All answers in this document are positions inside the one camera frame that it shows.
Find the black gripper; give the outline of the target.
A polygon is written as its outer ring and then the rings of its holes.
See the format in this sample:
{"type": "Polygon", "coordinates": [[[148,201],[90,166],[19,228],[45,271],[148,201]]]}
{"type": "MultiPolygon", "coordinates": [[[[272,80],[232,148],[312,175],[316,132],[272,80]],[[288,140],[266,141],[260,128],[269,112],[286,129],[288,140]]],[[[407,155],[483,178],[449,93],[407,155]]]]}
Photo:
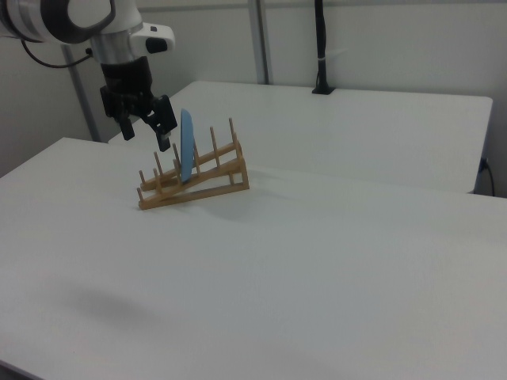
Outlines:
{"type": "Polygon", "coordinates": [[[167,95],[155,98],[151,92],[147,57],[129,63],[101,64],[101,69],[106,83],[100,89],[105,114],[117,120],[124,140],[135,137],[130,115],[138,116],[154,131],[159,150],[168,150],[177,120],[170,98],[167,95]]]}

